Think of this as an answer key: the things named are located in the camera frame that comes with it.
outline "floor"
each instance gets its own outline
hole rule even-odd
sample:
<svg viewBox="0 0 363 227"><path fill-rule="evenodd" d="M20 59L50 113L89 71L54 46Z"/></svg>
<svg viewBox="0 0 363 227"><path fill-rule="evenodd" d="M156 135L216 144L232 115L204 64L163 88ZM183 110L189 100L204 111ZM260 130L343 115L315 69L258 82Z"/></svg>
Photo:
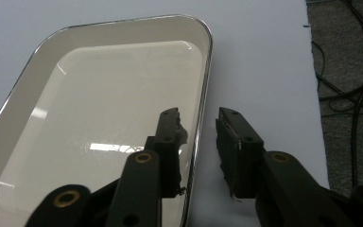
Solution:
<svg viewBox="0 0 363 227"><path fill-rule="evenodd" d="M352 4L363 15L363 0L354 0ZM308 2L307 6L313 42L323 49L325 55L323 77L343 91L359 86L363 82L363 37L360 24L343 1ZM313 54L316 72L320 73L322 56L314 45ZM334 94L324 84L320 84L320 96ZM347 100L331 103L336 109L351 105ZM335 114L328 102L322 102L320 108L329 183L332 190L349 195L352 189L350 141L353 115ZM363 115L358 122L358 183L363 184Z"/></svg>

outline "tray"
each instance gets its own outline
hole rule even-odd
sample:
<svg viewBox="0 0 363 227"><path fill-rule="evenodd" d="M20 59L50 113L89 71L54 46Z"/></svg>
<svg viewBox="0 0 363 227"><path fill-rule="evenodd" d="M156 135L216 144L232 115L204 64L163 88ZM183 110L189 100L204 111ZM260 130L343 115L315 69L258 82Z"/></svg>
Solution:
<svg viewBox="0 0 363 227"><path fill-rule="evenodd" d="M118 179L128 155L178 107L184 196L163 200L163 225L184 225L212 38L200 20L170 15L71 26L31 56L0 112L0 226L24 226L55 188L94 192Z"/></svg>

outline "table surface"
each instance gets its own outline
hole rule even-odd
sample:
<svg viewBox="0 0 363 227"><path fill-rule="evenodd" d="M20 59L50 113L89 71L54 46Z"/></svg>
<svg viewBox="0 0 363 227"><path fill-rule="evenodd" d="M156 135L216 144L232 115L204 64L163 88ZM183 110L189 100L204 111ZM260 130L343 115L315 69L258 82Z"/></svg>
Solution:
<svg viewBox="0 0 363 227"><path fill-rule="evenodd" d="M167 14L200 18L214 38L188 226L260 226L254 202L233 201L219 168L221 106L245 115L267 150L293 154L328 187L303 0L0 1L0 109L32 52L55 31Z"/></svg>

